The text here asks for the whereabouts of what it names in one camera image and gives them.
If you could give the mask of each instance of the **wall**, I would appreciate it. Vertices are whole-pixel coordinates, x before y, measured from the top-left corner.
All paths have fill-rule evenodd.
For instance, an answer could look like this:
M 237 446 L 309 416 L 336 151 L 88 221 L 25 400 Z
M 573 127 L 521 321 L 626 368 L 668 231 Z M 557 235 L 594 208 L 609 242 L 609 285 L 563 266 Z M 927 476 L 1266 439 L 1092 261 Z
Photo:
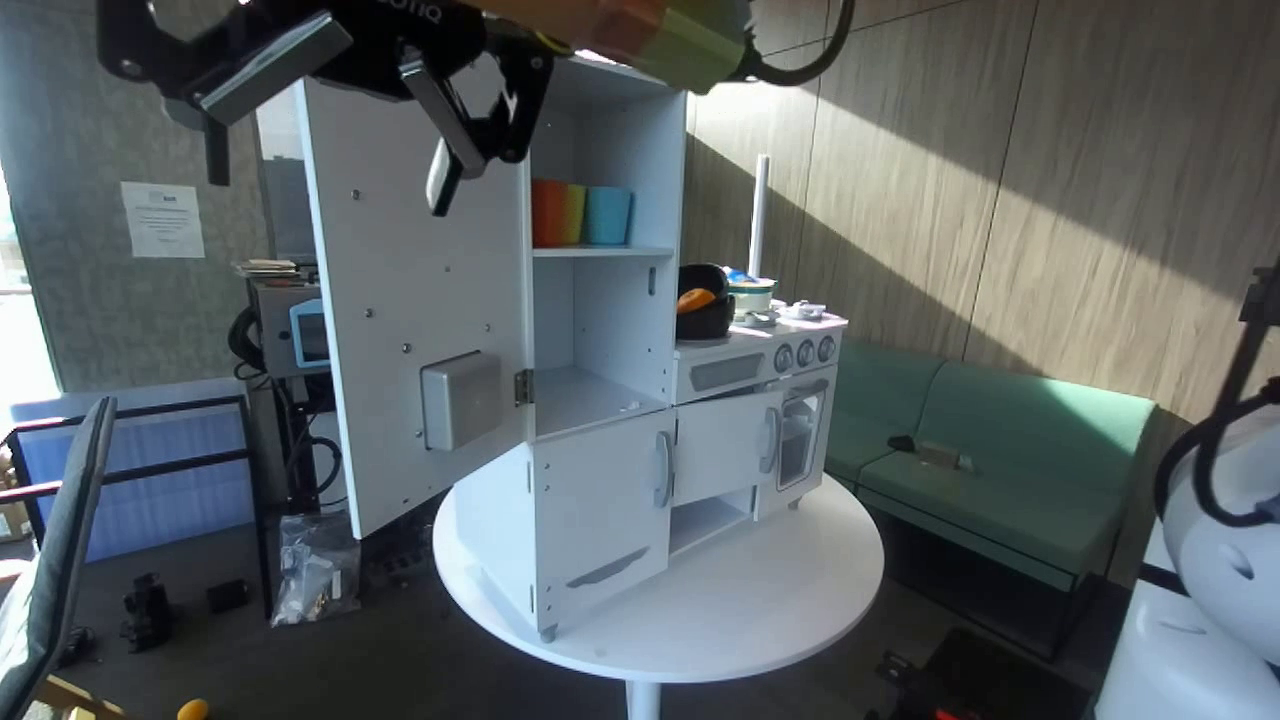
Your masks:
M 767 3 L 762 42 L 825 21 Z M 865 0 L 816 85 L 693 99 L 686 257 L 746 262 L 774 151 L 783 294 L 859 338 L 1153 396 L 1160 453 L 1207 413 L 1280 253 L 1277 56 L 1273 0 Z M 1120 563 L 1144 528 L 1149 483 Z
M 0 0 L 0 165 L 56 374 L 63 390 L 224 374 L 231 266 L 267 247 L 253 123 L 231 127 L 231 188 L 204 183 L 204 138 L 95 63 L 93 8 Z M 182 32 L 224 12 L 162 8 Z M 122 181 L 197 183 L 204 261 L 134 261 Z

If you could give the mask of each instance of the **stove knob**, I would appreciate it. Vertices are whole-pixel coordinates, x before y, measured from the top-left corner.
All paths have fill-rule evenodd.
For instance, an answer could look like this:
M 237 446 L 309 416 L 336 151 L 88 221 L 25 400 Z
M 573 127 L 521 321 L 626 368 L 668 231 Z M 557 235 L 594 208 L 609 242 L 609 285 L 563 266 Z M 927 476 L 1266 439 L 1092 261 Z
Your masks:
M 774 368 L 775 368 L 775 370 L 789 370 L 789 368 L 792 368 L 792 344 L 781 344 L 781 347 L 774 351 Z
M 816 338 L 816 361 L 828 364 L 838 351 L 838 334 Z
M 812 361 L 812 338 L 795 347 L 795 368 L 807 368 L 807 361 Z

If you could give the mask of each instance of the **paper sign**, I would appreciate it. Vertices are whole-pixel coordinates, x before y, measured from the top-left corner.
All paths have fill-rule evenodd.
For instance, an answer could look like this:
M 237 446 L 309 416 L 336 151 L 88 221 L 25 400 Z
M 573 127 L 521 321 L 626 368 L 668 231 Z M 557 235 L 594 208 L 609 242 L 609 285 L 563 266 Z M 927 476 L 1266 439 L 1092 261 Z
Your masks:
M 192 183 L 122 183 L 134 257 L 204 257 Z

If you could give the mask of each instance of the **oven door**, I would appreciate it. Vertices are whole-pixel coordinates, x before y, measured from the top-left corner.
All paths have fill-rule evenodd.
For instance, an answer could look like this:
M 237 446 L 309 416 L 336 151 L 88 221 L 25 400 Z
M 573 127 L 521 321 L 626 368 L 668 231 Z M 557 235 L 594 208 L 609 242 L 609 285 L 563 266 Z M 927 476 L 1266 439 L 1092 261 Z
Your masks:
M 781 472 L 755 495 L 755 514 L 795 505 L 825 480 L 838 370 L 812 370 L 789 385 L 781 403 Z

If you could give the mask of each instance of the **white toy kitchen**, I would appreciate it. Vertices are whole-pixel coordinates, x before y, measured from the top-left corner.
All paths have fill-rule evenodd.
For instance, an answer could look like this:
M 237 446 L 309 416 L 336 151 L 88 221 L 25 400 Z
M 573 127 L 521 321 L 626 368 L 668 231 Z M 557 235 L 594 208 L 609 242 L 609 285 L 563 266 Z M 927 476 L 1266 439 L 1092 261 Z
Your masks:
M 845 321 L 678 338 L 686 97 L 559 63 L 525 165 L 429 215 L 411 105 L 296 87 L 354 530 L 458 492 L 541 636 L 825 476 Z M 626 247 L 532 247 L 532 181 L 633 190 Z

